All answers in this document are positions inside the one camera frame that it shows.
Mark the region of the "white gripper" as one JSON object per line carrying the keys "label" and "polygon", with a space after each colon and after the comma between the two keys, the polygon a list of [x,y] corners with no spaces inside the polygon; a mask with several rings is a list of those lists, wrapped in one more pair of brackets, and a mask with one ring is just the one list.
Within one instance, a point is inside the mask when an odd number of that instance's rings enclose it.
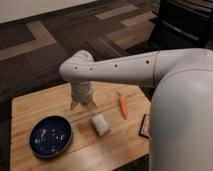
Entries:
{"label": "white gripper", "polygon": [[90,81],[74,82],[71,84],[71,102],[70,109],[74,110],[79,103],[89,103],[91,108],[97,109],[97,105],[93,100],[93,84]]}

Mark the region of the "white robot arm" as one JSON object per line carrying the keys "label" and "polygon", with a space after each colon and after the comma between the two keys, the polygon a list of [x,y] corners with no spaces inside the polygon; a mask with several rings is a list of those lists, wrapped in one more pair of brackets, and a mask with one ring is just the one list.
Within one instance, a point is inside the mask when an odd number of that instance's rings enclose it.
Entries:
{"label": "white robot arm", "polygon": [[213,171],[213,50],[160,50],[98,62],[80,50],[59,73],[72,84],[153,87],[150,171]]}

